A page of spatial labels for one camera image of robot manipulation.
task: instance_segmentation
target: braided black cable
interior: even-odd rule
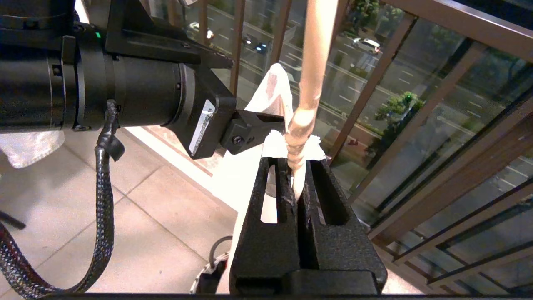
[[[114,217],[113,193],[109,177],[110,148],[117,160],[124,146],[114,137],[118,127],[118,110],[114,101],[108,102],[106,124],[100,133],[96,154],[96,241],[91,264],[81,281],[68,289],[57,288],[37,274],[20,251],[17,243],[0,223],[0,270],[10,286],[25,299],[39,299],[52,294],[72,294],[87,291],[105,270],[113,250]]]

